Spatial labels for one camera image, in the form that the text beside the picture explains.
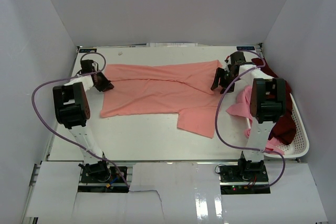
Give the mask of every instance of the white wall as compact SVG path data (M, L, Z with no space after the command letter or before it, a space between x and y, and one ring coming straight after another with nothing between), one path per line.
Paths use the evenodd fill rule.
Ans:
M310 140L305 159L329 223L336 223L336 0L287 0L265 55L292 86Z
M255 44L286 0L51 0L75 45Z
M33 112L40 83L68 76L75 46L50 0L0 0L0 222L20 223L34 163L50 134ZM51 87L38 107L54 124Z

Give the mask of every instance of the laundry basket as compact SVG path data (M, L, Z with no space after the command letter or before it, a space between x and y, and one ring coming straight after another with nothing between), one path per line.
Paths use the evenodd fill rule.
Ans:
M284 158L298 158L304 156L308 152L309 141L298 107L296 106L293 96L290 95L290 97L293 102L292 118L296 125L296 135L290 145L280 144L277 147L285 153ZM281 158L277 154L264 153L264 155L266 157Z

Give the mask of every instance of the pink shirt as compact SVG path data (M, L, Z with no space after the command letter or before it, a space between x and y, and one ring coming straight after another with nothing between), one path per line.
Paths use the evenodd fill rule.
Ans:
M107 65L104 74L114 89L104 93L100 115L178 113L178 128L212 138L221 95L210 87L221 66L218 60L157 67Z

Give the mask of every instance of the cardboard sheet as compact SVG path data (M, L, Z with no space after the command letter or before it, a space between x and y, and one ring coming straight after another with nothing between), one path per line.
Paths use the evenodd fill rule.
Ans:
M27 217L71 217L81 168L78 162L43 162Z
M164 224L160 198L155 191L127 194L77 193L72 217L38 224Z
M223 223L221 191L214 165L137 163L131 191L157 191L165 224Z
M281 164L266 163L269 181L281 172ZM308 164L287 163L284 176L271 194L222 195L225 222L230 224L315 224L327 221Z

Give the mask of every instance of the maroon fabric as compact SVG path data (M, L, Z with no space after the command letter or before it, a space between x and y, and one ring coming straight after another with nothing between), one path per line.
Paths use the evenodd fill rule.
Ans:
M258 58L252 59L252 62L257 66L262 65L262 61ZM269 76L278 77L268 66L261 68L261 71ZM271 133L269 134L269 139L272 137L277 138L283 144L291 144L296 134L295 122L292 118L292 99L290 97L291 88L288 82L286 82L286 113L284 116L280 117L279 121L273 127Z

